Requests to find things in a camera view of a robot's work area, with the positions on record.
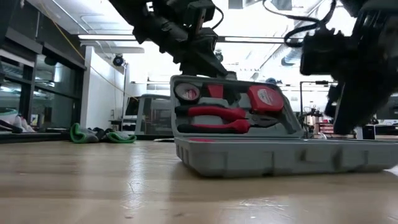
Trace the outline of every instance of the yellow wire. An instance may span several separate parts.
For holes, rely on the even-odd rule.
[[[50,13],[48,12],[47,8],[44,6],[43,0],[39,1],[40,5],[42,6],[43,10],[45,11],[47,17],[52,21],[52,23],[55,25],[55,27],[58,29],[58,31],[63,35],[63,37],[65,38],[65,40],[67,40],[67,42],[70,44],[70,46],[75,50],[75,52],[81,57],[81,59],[84,60],[84,62],[88,63],[90,68],[94,70],[94,72],[96,72],[98,75],[100,75],[101,78],[103,78],[105,81],[107,81],[109,84],[111,84],[116,90],[121,91],[124,95],[127,95],[135,100],[137,100],[137,98],[127,94],[124,90],[118,88],[116,85],[114,85],[113,83],[111,83],[108,79],[106,79],[104,76],[102,76],[100,74],[100,72],[97,72],[97,70],[95,70],[95,68],[93,68],[93,66],[91,66],[91,62],[87,62],[86,59],[82,56],[82,54],[79,52],[78,49],[76,49],[76,47],[73,45],[73,43],[69,40],[69,38],[65,35],[65,33],[61,30],[61,28],[58,26],[58,24],[52,19],[52,17],[50,16]]]

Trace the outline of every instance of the workbench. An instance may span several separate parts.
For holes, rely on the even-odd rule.
[[[173,143],[0,145],[2,223],[397,223],[398,170],[204,179]]]

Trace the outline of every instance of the gray tool case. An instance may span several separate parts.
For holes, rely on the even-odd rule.
[[[283,114],[296,130],[287,134],[283,125],[251,128],[246,134],[182,133],[181,124],[220,124],[217,116],[176,115],[180,106],[174,88],[179,83],[194,84],[199,89],[208,84],[246,86],[267,83],[242,82],[205,77],[176,75],[171,78],[172,130],[178,157],[189,168],[206,177],[260,177],[263,175],[322,174],[342,172],[378,172],[398,164],[398,145],[389,141],[304,139],[303,129],[284,97]],[[232,105],[221,98],[200,97],[195,104],[220,104],[250,110],[250,100],[239,93]]]

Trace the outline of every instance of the black cable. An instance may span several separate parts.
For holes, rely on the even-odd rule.
[[[212,27],[212,29],[217,28],[217,27],[223,22],[223,20],[224,20],[224,12],[223,12],[219,7],[217,7],[217,6],[216,6],[216,10],[219,11],[219,12],[221,13],[221,19],[220,19],[220,21],[218,21],[218,22],[216,23],[216,25],[214,25],[214,26]]]
[[[336,5],[337,5],[337,0],[332,0],[329,12],[326,14],[326,16],[323,19],[319,20],[317,18],[313,18],[313,17],[309,17],[309,16],[293,16],[293,15],[288,15],[288,14],[283,14],[283,13],[272,11],[266,6],[266,1],[267,0],[262,0],[262,5],[264,6],[264,8],[267,11],[269,11],[269,12],[271,12],[273,14],[276,14],[276,15],[279,15],[279,16],[284,16],[284,17],[286,17],[288,19],[295,19],[295,20],[300,20],[300,21],[314,22],[314,24],[311,24],[311,25],[295,28],[294,30],[288,32],[285,35],[284,43],[286,44],[286,46],[294,47],[294,48],[302,47],[303,43],[302,42],[299,42],[299,43],[288,42],[288,40],[293,35],[301,33],[301,32],[310,31],[310,30],[313,30],[313,29],[316,29],[316,28],[326,29],[326,24],[330,21],[331,17],[333,16],[333,13],[335,12]]]

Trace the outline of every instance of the pliers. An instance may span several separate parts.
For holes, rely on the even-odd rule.
[[[241,108],[225,108],[220,105],[187,105],[175,108],[177,116],[219,116],[228,124],[180,124],[177,130],[181,133],[208,134],[244,134],[250,128],[268,128],[279,121],[269,116],[250,114]]]

